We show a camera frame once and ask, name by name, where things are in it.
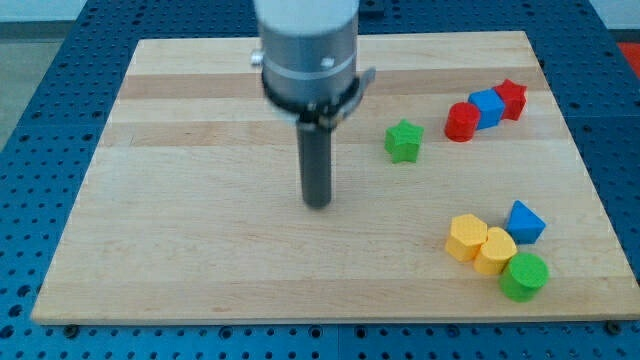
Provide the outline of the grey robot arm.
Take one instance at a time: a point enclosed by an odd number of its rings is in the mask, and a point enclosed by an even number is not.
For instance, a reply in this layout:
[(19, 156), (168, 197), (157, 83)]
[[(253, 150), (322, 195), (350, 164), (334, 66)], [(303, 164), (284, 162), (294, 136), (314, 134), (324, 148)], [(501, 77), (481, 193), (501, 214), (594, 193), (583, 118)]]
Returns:
[(255, 0), (266, 98), (294, 121), (302, 198), (313, 209), (332, 199), (332, 133), (375, 79), (356, 73), (358, 0)]

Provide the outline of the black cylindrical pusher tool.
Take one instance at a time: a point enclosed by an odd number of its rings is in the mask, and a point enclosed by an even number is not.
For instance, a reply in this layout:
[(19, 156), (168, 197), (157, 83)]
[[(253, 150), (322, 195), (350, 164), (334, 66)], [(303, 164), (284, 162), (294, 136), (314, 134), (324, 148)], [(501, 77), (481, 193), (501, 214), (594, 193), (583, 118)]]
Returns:
[(326, 207), (332, 198), (331, 133), (314, 123), (296, 126), (303, 201), (313, 209)]

